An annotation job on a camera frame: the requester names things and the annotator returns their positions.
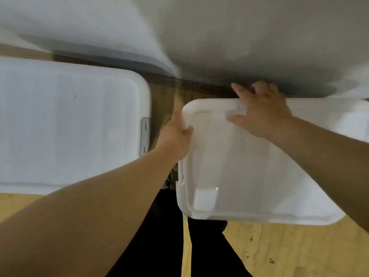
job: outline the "black pants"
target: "black pants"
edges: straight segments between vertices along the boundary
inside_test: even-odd
[[[251,276],[222,233],[226,223],[188,218],[191,276]],[[160,190],[138,232],[107,276],[180,277],[182,254],[183,217],[175,191]]]

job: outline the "forearm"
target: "forearm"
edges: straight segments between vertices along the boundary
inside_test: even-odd
[[[0,224],[0,271],[104,276],[127,247],[176,159],[168,150],[49,196]]]
[[[270,141],[287,153],[359,225],[369,231],[369,144],[291,117]]]

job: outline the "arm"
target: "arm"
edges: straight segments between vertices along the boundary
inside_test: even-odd
[[[248,112],[227,119],[282,149],[369,232],[369,144],[292,116],[275,84],[256,82],[255,94],[232,87]]]
[[[1,275],[106,275],[186,156],[193,128],[181,126],[178,107],[150,153],[44,196],[0,224]]]

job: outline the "wooden floor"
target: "wooden floor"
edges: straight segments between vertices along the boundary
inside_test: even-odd
[[[172,112],[175,89],[152,83],[150,88],[151,139],[154,140],[162,121]],[[179,91],[185,102],[214,97],[189,90]],[[0,221],[39,197],[0,194]],[[183,221],[182,276],[190,276],[191,241],[185,217]],[[369,276],[369,235],[348,217],[323,227],[229,222],[224,235],[254,277]]]

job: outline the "person's left hand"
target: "person's left hand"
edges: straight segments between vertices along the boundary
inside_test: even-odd
[[[156,149],[168,150],[176,159],[183,159],[189,150],[193,127],[182,128],[182,103],[177,103],[172,119],[160,130]]]

